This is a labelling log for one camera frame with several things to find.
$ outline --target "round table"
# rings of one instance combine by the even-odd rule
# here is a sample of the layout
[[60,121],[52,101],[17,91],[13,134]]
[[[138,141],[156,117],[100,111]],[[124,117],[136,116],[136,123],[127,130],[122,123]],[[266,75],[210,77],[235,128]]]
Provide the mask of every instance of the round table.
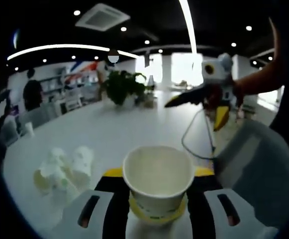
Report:
[[[103,173],[118,168],[127,153],[144,145],[167,145],[183,150],[181,138],[201,106],[185,104],[165,109],[164,104],[178,93],[156,92],[154,109],[117,109],[94,103],[60,116],[12,144],[3,163],[3,177],[12,198],[27,221],[36,230],[48,229],[59,222],[61,212],[42,198],[33,183],[33,172],[49,150],[60,147],[71,156],[85,145],[95,154],[93,188]],[[190,143],[199,155],[211,157],[206,121],[194,123]]]

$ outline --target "ceiling vent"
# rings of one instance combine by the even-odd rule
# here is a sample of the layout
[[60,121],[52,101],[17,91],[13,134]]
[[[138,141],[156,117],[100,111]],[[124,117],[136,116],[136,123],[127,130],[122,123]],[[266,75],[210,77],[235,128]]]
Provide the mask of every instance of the ceiling vent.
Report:
[[130,16],[127,14],[108,5],[98,3],[80,18],[76,26],[97,31],[107,31],[129,19]]

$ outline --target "small cup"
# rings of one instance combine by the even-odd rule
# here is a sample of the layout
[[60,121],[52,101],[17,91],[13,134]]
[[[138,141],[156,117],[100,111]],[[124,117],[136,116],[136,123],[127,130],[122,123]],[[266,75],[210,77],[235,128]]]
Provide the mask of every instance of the small cup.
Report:
[[34,137],[34,129],[33,129],[33,124],[31,122],[28,122],[25,124],[26,132],[29,133],[30,137]]
[[173,215],[194,179],[191,158],[167,146],[135,149],[124,159],[122,170],[136,204],[150,219]]

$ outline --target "black wire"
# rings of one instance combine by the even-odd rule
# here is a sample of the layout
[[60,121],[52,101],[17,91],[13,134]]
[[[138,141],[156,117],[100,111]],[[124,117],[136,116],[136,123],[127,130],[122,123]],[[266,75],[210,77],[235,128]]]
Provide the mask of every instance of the black wire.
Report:
[[[206,158],[206,157],[202,157],[202,156],[200,156],[200,155],[195,154],[195,153],[192,152],[192,151],[185,145],[185,143],[184,143],[184,139],[185,139],[185,137],[186,137],[189,129],[191,128],[191,126],[192,126],[192,124],[193,124],[196,116],[197,116],[200,112],[202,112],[203,110],[204,110],[204,109],[201,109],[201,110],[199,110],[199,111],[196,112],[196,114],[194,115],[194,117],[193,117],[192,121],[190,122],[188,128],[186,129],[186,131],[184,132],[184,134],[183,134],[183,136],[182,136],[181,143],[182,143],[183,148],[184,148],[185,150],[187,150],[187,151],[188,151],[190,154],[192,154],[193,156],[195,156],[195,157],[197,157],[197,158],[200,158],[200,159],[213,160],[214,158]],[[212,137],[211,137],[211,133],[210,133],[210,131],[209,131],[208,126],[207,126],[207,133],[208,133],[208,136],[209,136],[210,145],[211,145],[212,150],[213,150]]]

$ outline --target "ceiling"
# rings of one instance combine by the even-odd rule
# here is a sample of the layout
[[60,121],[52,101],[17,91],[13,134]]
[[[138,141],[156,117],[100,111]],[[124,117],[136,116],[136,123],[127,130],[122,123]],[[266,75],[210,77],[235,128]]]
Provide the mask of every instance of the ceiling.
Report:
[[[105,32],[76,27],[75,23],[97,3],[104,3],[130,16],[127,20]],[[8,62],[7,56],[31,47],[50,44],[85,44],[115,48],[133,52],[140,48],[160,47],[170,44],[190,46],[188,28],[179,0],[75,0],[65,3],[61,0],[14,0],[4,3],[0,11],[0,63],[9,73],[15,67],[25,70],[32,66],[55,62],[100,59],[107,55],[98,50],[61,48],[40,50],[15,57]],[[222,52],[231,55],[255,56],[273,47],[273,37],[268,17],[260,11],[260,1],[246,5],[240,0],[188,0],[192,15],[197,48],[209,56]],[[75,10],[81,12],[75,16]],[[18,30],[16,49],[13,35]],[[190,48],[164,49],[163,54],[174,51],[191,52]]]

